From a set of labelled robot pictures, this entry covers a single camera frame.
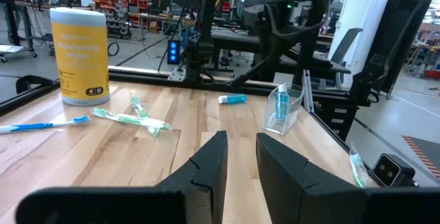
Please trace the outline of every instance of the workbench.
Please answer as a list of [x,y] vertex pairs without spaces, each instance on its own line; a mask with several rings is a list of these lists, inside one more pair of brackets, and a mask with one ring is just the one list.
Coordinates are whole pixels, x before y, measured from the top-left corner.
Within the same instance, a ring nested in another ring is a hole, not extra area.
[[[171,123],[154,140],[142,127],[91,117],[91,124],[0,136],[0,223],[13,223],[17,203],[50,186],[154,186],[176,171],[217,131],[228,132],[224,223],[270,223],[256,164],[256,134],[264,132],[339,178],[355,184],[349,154],[302,107],[280,136],[263,129],[266,97],[220,105],[225,93],[110,82],[98,107],[135,115],[130,93],[151,117]],[[56,122],[90,115],[63,104],[56,89],[0,117],[0,125]]]
[[134,14],[134,13],[129,13],[129,16],[132,17],[137,17],[140,19],[140,31],[141,31],[141,39],[144,40],[144,19],[146,20],[156,20],[156,21],[161,21],[162,22],[162,33],[164,32],[164,23],[175,23],[178,25],[178,40],[181,39],[182,37],[182,26],[179,25],[179,17],[178,16],[172,16],[172,17],[168,17],[168,16],[160,16],[160,15],[152,15],[152,14]]

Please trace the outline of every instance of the toothbrush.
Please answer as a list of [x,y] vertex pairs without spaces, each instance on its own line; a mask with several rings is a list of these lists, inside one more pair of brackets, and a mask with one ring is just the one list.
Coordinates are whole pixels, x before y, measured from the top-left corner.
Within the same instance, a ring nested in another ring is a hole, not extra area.
[[86,115],[82,117],[74,117],[72,120],[67,122],[0,126],[0,134],[39,130],[39,129],[54,128],[54,127],[68,126],[68,125],[88,124],[90,123],[90,121],[91,121],[90,117]]

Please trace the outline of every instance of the toothbrush head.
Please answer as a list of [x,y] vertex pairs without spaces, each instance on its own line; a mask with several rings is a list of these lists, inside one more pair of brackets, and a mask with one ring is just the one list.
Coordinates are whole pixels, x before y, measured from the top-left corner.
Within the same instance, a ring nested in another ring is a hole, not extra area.
[[88,124],[88,123],[90,123],[90,121],[91,121],[91,119],[87,115],[86,116],[82,116],[82,117],[74,117],[72,119],[72,122],[74,124]]
[[107,111],[101,108],[93,108],[92,113],[98,117],[103,117],[103,118],[105,118],[105,116],[107,115]]

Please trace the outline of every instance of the blue bottle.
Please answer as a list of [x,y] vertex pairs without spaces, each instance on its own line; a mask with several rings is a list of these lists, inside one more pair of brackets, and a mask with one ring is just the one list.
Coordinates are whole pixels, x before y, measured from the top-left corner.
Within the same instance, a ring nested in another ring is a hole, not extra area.
[[235,96],[220,96],[219,97],[219,104],[234,104],[234,103],[241,103],[246,102],[248,97],[244,94],[239,94]]
[[283,84],[278,87],[276,93],[275,115],[277,120],[285,120],[289,111],[290,97],[287,92],[287,85]]

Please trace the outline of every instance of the clear acrylic holder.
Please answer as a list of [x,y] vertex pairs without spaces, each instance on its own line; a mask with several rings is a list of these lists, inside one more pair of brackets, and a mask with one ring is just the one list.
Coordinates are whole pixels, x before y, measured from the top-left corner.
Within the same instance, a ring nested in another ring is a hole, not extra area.
[[284,83],[275,88],[267,99],[264,128],[284,135],[296,122],[304,96],[301,86]]

